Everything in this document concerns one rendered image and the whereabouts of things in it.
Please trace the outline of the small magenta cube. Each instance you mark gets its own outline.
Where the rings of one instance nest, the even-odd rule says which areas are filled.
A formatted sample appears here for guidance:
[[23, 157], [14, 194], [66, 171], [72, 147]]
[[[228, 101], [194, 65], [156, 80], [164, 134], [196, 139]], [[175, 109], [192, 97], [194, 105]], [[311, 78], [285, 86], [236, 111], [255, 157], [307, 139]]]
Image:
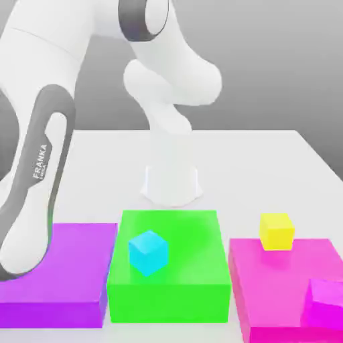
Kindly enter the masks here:
[[343, 279], [311, 278], [308, 281], [301, 324], [343, 330]]

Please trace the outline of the large pink box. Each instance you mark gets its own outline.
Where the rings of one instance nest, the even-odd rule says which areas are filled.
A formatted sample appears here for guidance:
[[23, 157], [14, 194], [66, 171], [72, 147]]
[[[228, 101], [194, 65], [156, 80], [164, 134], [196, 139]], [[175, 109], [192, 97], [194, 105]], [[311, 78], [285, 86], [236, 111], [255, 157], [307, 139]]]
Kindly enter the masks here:
[[257, 238], [232, 238], [228, 266], [244, 343], [343, 343], [343, 330], [303, 323], [309, 280], [343, 281], [330, 240], [296, 239], [290, 251], [266, 251]]

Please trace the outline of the large purple box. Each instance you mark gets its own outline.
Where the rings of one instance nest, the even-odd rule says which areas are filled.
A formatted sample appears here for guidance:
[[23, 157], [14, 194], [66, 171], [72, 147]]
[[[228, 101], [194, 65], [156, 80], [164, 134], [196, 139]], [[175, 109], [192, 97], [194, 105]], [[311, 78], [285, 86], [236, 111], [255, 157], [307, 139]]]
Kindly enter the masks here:
[[0, 281], [0, 328], [101, 328], [115, 223], [56, 223], [44, 260]]

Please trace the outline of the small cyan cube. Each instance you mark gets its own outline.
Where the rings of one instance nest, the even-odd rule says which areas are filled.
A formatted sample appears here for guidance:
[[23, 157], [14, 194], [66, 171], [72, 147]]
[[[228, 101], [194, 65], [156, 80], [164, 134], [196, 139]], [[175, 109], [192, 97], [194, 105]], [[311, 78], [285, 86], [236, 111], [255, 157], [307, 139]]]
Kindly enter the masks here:
[[130, 264], [144, 277], [159, 271], [168, 263], [168, 243], [152, 230], [132, 238], [128, 248]]

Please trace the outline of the small yellow cube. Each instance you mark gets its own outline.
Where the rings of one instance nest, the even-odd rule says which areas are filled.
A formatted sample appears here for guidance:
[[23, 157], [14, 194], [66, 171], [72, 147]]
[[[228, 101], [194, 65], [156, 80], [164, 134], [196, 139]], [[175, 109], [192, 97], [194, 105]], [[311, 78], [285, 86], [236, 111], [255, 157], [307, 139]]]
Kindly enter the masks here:
[[287, 213], [262, 213], [259, 238], [265, 251], [290, 251], [295, 227]]

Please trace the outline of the large green box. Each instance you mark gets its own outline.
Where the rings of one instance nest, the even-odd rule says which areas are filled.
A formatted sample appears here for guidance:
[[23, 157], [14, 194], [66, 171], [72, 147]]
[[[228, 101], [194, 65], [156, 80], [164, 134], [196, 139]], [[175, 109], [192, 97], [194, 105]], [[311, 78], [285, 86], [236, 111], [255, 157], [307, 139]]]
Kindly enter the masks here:
[[[129, 241], [152, 230], [168, 263], [146, 277], [129, 262]], [[125, 210], [107, 294], [113, 323], [225, 323], [231, 282], [214, 210]]]

